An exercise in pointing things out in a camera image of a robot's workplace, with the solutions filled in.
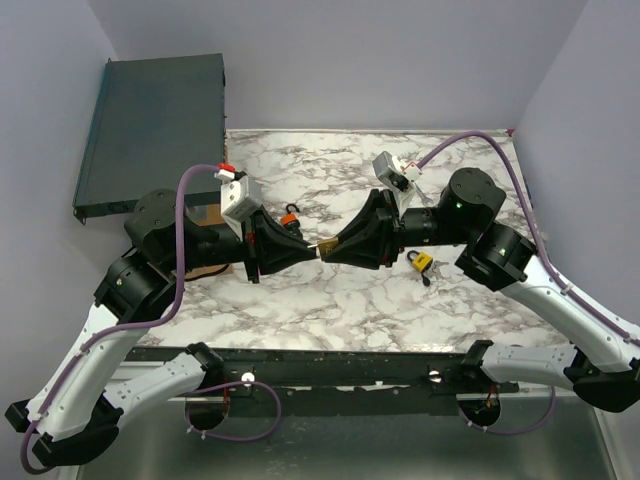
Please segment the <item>brass padlock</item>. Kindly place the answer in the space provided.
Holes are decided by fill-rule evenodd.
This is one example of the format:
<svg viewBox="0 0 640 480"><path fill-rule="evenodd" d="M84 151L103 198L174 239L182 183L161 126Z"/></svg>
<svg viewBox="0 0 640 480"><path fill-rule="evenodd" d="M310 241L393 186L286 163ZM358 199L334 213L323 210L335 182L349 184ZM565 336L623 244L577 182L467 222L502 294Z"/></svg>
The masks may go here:
<svg viewBox="0 0 640 480"><path fill-rule="evenodd" d="M325 261L331 251L339 244L339 239L333 237L330 239L319 240L308 246L309 249L316 250L322 261Z"/></svg>

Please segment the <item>yellow padlock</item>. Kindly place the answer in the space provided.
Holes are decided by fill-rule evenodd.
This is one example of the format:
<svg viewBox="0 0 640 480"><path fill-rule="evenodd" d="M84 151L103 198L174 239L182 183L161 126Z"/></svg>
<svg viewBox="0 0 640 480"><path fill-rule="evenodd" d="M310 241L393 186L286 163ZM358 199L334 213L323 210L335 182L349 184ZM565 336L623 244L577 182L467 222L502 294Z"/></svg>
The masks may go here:
<svg viewBox="0 0 640 480"><path fill-rule="evenodd" d="M410 250L406 257L411 266L420 273L427 271L433 264L433 258L425 252Z"/></svg>

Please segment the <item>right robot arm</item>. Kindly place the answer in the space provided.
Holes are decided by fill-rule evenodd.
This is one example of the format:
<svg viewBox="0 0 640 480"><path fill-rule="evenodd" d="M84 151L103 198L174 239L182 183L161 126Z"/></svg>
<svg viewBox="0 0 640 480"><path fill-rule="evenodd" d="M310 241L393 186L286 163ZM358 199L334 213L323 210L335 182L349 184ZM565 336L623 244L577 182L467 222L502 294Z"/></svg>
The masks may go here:
<svg viewBox="0 0 640 480"><path fill-rule="evenodd" d="M391 266L406 247L464 245L456 266L471 280L524 305L568 339L556 347L477 341L460 367L469 390L527 382L573 391L591 406L619 413L639 400L639 328L606 308L587 307L538 248L497 222L505 192L482 170L454 172L438 204L401 211L391 190L373 190L358 215L319 242L321 259L367 269Z"/></svg>

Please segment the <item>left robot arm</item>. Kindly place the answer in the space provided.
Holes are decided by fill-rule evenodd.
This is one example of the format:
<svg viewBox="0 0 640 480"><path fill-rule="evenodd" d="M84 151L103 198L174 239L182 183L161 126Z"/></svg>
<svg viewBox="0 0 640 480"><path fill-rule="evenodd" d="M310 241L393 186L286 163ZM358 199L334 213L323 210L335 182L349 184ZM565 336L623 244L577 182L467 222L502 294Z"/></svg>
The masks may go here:
<svg viewBox="0 0 640 480"><path fill-rule="evenodd" d="M242 262L257 282L316 257L253 196L245 197L235 227L202 226L190 218L182 189L156 190L138 202L125 230L132 247L108 268L63 362L37 395L5 413L23 436L21 463L32 475L89 463L137 414L174 396L209 395L223 386L224 361L204 343L188 345L136 380L108 384L138 340L177 315L187 272Z"/></svg>

